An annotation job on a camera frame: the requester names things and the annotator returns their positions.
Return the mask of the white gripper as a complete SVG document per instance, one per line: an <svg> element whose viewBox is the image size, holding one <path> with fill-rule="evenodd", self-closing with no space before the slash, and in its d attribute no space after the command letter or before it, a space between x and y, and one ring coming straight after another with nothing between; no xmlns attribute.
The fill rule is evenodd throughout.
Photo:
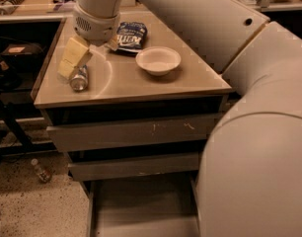
<svg viewBox="0 0 302 237"><path fill-rule="evenodd" d="M120 15L100 18L84 11L76 4L73 11L73 29L78 36L71 37L63 50L57 67L60 80L70 80L79 67L84 66L92 57L90 42L102 45L112 51L118 50L116 29Z"/></svg>

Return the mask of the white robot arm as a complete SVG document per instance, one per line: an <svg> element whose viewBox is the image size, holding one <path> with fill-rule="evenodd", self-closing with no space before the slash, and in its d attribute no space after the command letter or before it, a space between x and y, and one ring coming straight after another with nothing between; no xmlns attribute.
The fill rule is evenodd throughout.
<svg viewBox="0 0 302 237"><path fill-rule="evenodd" d="M78 0L76 33L115 31L121 0ZM138 0L240 100L204 147L196 184L201 237L302 237L302 39L236 0Z"/></svg>

